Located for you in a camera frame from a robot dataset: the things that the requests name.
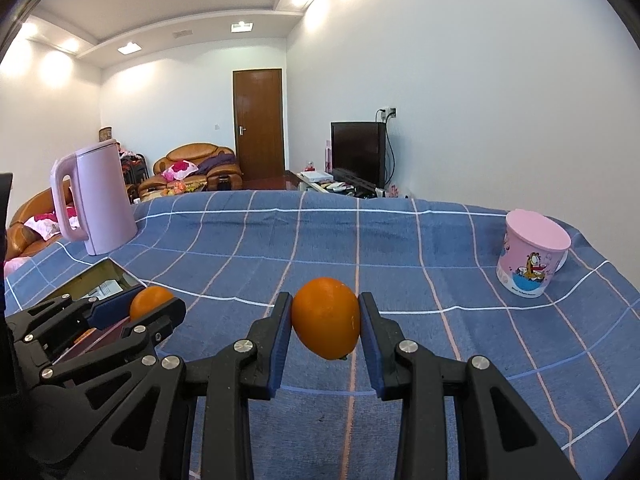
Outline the pink cartoon mug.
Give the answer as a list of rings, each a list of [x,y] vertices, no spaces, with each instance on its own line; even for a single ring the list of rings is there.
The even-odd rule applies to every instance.
[[[512,294],[538,298],[569,249],[570,236],[562,226],[536,211],[513,209],[506,214],[498,281]]]

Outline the brown wooden door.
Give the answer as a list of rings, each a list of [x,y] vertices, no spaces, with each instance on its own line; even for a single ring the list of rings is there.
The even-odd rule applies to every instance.
[[[284,173],[282,89],[280,68],[232,74],[235,151],[245,182]]]

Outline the blue checked tablecloth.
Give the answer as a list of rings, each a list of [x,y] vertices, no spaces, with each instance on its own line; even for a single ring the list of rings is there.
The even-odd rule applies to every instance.
[[[539,298],[496,278],[504,212],[317,192],[161,197],[110,258],[186,302],[160,354],[212,356],[281,290],[329,276],[372,292],[386,318],[438,356],[482,354],[536,412],[582,479],[605,479],[639,429],[639,292],[581,232]],[[393,479],[401,404],[355,365],[292,334],[282,387],[250,404],[255,479]]]

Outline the tv stand with clutter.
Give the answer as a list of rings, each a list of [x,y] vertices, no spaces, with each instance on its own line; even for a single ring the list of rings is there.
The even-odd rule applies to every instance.
[[[297,191],[314,191],[357,198],[382,198],[401,197],[396,185],[392,184],[386,190],[371,188],[366,182],[343,182],[334,180],[330,174],[322,171],[293,172],[286,170],[284,173],[286,187]]]

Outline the orange leather sofa left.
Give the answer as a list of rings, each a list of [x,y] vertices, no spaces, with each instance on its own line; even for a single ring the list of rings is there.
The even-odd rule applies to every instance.
[[[54,213],[50,188],[32,196],[17,209],[6,231],[6,256],[10,261],[18,257],[32,257],[61,238],[60,231],[52,226],[50,234],[36,226],[37,220],[49,220]]]

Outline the printed paper leaflet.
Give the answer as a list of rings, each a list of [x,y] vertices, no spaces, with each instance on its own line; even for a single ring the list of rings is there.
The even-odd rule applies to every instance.
[[[96,300],[103,300],[105,298],[119,294],[121,291],[122,286],[120,286],[118,281],[106,280],[105,282],[96,286],[94,289],[91,289],[90,292],[87,292],[85,294],[85,298],[96,298]]]

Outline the pink rectangular tin box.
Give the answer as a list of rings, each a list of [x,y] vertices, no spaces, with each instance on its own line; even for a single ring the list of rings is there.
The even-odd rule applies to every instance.
[[[47,299],[69,294],[73,300],[85,300],[85,294],[106,280],[118,281],[122,286],[119,294],[96,300],[98,304],[89,316],[88,325],[73,336],[52,360],[54,364],[82,356],[116,341],[122,328],[129,322],[129,307],[134,296],[145,289],[134,274],[129,273],[111,258],[104,258],[89,266],[87,270],[64,283]]]

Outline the small orange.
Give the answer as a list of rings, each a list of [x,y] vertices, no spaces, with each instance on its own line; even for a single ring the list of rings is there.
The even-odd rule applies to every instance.
[[[291,318],[303,345],[328,361],[345,359],[360,337],[358,298],[335,278],[315,278],[299,289]]]
[[[145,287],[145,289],[138,292],[131,301],[129,307],[130,321],[134,322],[139,318],[143,318],[162,304],[166,304],[167,301],[173,299],[174,294],[165,287],[158,285]]]

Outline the black television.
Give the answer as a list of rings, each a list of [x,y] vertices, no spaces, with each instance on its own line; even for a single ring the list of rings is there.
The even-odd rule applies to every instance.
[[[386,169],[386,125],[332,122],[332,174],[348,174],[382,188]]]

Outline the pink floral cushion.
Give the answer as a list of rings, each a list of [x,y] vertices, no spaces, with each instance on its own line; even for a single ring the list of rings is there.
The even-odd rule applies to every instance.
[[[160,174],[167,182],[183,181],[198,172],[198,166],[188,160],[179,160],[164,169]]]

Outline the pink electric kettle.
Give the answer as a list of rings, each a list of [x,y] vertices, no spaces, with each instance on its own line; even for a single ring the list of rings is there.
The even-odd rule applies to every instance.
[[[70,182],[77,228],[68,220],[65,181]],[[50,173],[50,188],[63,237],[70,242],[83,242],[89,255],[108,254],[137,234],[115,140],[88,146],[56,160]]]

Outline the wall power socket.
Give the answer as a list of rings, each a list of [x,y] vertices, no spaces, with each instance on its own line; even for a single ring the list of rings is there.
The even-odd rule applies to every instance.
[[[396,116],[396,108],[395,107],[384,107],[380,108],[376,112],[376,119],[380,122],[387,122],[390,118],[394,118]]]

